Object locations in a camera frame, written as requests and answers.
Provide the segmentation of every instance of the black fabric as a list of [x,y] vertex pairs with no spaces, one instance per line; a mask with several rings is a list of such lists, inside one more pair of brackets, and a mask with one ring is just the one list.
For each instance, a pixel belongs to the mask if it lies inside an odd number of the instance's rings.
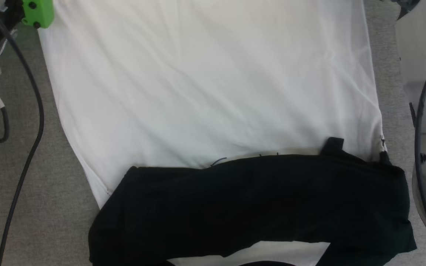
[[404,171],[330,138],[320,155],[246,158],[204,170],[129,169],[90,228],[94,266],[229,256],[259,241],[329,242],[319,266],[380,266],[416,249]]

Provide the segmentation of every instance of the green bracket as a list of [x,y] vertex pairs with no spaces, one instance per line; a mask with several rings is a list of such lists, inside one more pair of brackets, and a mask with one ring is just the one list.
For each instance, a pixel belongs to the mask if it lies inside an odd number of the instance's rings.
[[54,20],[52,0],[23,0],[24,14],[22,23],[35,28],[48,28]]

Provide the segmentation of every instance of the black screw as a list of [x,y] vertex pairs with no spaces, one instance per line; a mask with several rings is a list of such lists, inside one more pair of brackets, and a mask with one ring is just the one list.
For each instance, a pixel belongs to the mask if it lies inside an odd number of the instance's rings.
[[426,154],[425,154],[425,153],[421,153],[421,154],[420,154],[420,162],[421,162],[421,163],[426,162]]

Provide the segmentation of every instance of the garment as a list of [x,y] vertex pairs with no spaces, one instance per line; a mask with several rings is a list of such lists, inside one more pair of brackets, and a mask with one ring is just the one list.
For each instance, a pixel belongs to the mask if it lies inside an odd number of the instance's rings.
[[367,163],[342,145],[204,170],[132,167],[90,228],[90,261],[150,266],[300,241],[330,243],[318,266],[378,266],[416,249],[404,171],[386,153]]

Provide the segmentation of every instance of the gray fabric surface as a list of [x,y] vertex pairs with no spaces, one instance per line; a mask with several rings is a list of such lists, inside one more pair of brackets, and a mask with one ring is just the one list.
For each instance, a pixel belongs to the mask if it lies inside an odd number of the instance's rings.
[[[393,164],[413,168],[413,128],[401,89],[394,24],[399,7],[365,0],[384,134]],[[17,41],[34,71],[45,107],[45,133],[26,177],[11,224],[4,265],[90,265],[88,229],[98,212],[83,170],[61,128],[37,32],[19,27]],[[10,116],[11,135],[0,144],[0,237],[26,156],[37,134],[34,94],[17,57],[7,47],[0,59],[0,96]],[[410,220],[418,249],[390,266],[426,265],[426,228],[412,202]]]

